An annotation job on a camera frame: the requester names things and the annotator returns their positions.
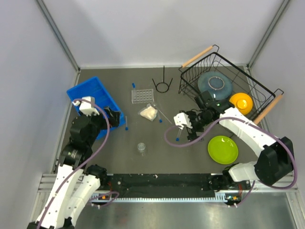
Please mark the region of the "bag of white powder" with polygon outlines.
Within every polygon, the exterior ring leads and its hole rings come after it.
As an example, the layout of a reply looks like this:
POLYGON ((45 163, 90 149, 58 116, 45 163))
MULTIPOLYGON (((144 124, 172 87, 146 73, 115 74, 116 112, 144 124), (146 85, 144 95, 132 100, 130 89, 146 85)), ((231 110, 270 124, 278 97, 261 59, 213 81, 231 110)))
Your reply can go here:
POLYGON ((158 110, 151 104, 147 104, 147 106, 140 110, 138 114, 149 121, 153 121, 157 117, 158 110))

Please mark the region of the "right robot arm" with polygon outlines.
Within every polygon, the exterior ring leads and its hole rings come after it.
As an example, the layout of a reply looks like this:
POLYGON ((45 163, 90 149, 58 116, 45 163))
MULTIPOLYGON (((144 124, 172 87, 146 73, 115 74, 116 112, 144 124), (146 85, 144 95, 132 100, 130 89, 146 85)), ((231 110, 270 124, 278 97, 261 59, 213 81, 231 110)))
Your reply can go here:
POLYGON ((187 128, 190 131, 188 146, 203 138, 197 133, 205 134, 205 126, 211 130, 214 125, 220 124, 246 143, 257 156, 257 161, 237 163, 225 169, 227 174, 222 177, 222 182, 226 188, 235 188, 240 181, 246 180, 259 180, 272 186, 290 172, 294 172, 292 183, 296 183, 293 144, 289 138, 280 139, 266 132, 244 116, 229 100, 217 101, 208 91, 196 97, 195 101, 200 111, 180 111, 173 118, 181 130, 187 128))

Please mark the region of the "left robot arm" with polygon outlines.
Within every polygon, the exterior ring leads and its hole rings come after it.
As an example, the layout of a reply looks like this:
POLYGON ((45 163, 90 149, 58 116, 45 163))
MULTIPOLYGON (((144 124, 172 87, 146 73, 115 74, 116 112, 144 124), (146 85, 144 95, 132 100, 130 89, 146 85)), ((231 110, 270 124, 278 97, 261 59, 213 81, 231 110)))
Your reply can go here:
POLYGON ((104 113, 105 117, 94 109, 90 115, 80 112, 73 119, 70 138, 61 152, 56 180, 47 203, 28 228, 73 229, 93 193, 107 186, 105 168, 98 165, 86 167, 99 133, 120 124, 120 111, 105 107, 104 113))

